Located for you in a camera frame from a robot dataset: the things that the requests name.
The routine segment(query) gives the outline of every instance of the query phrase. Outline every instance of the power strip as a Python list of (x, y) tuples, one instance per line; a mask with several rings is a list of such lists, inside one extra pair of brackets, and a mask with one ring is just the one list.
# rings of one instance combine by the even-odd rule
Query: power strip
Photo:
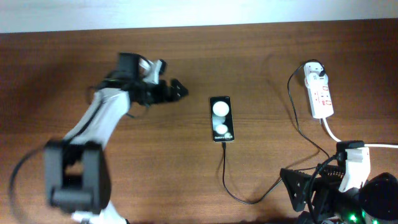
[(312, 116), (316, 119), (331, 116), (333, 105), (328, 86), (328, 76), (323, 72), (323, 67), (318, 62), (309, 62), (304, 66), (305, 86), (310, 98)]

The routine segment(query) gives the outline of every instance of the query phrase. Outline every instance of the wood grain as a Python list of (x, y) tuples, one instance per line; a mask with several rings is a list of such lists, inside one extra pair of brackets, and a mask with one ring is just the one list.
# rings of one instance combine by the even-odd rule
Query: wood grain
[[(298, 216), (283, 185), (263, 202), (243, 205), (221, 184), (220, 144), (211, 140), (209, 97), (229, 95), (236, 140), (228, 145), (227, 184), (255, 199), (281, 167), (323, 161), (295, 130), (286, 83), (301, 62), (317, 58), (330, 77), (341, 139), (397, 142), (398, 20), (300, 22), (161, 29), (0, 35), (1, 223), (15, 223), (8, 178), (30, 149), (61, 138), (81, 118), (86, 87), (116, 66), (118, 52), (169, 64), (190, 96), (120, 120), (106, 150), (119, 213), (132, 222), (234, 223)], [(312, 119), (303, 74), (291, 83), (302, 129), (330, 154), (335, 142)], [(142, 108), (133, 106), (132, 112)], [(398, 176), (398, 152), (371, 149), (371, 176)], [(45, 204), (42, 155), (17, 178), (24, 213), (36, 223), (72, 223)]]

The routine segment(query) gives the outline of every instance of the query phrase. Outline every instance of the brown tabletop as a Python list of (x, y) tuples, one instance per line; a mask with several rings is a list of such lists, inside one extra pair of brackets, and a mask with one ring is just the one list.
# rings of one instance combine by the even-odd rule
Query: brown tabletop
[[(62, 138), (83, 116), (85, 91), (115, 69), (118, 52), (167, 61), (190, 95), (123, 117), (106, 147), (118, 212), (132, 222), (232, 223), (297, 217), (279, 185), (257, 205), (223, 189), (220, 143), (211, 136), (209, 97), (231, 97), (236, 140), (228, 145), (226, 181), (254, 200), (281, 167), (326, 159), (296, 131), (288, 77), (305, 60), (326, 67), (340, 139), (397, 143), (398, 20), (298, 22), (238, 26), (0, 34), (0, 222), (15, 223), (9, 176), (18, 160)], [(327, 152), (335, 142), (312, 118), (303, 71), (291, 89), (303, 131)], [(142, 108), (133, 105), (132, 113)], [(398, 176), (398, 150), (371, 148), (371, 175)], [(45, 203), (42, 154), (23, 166), (18, 202), (36, 223), (73, 223)]]

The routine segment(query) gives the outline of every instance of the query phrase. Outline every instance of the white extension cord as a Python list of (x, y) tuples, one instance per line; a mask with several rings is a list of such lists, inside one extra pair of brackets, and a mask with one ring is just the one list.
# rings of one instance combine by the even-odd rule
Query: white extension cord
[[(325, 126), (326, 131), (330, 135), (330, 137), (335, 140), (336, 142), (341, 142), (340, 139), (338, 139), (330, 130), (328, 122), (326, 121), (326, 118), (322, 118), (323, 125)], [(390, 144), (365, 144), (365, 147), (388, 147), (388, 148), (395, 148), (398, 149), (398, 145), (390, 145)]]

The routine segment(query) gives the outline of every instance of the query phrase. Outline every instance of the white background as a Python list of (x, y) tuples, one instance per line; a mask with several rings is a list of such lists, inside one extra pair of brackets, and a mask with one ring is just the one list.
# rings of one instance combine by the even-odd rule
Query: white background
[(398, 0), (0, 0), (0, 32), (398, 17)]

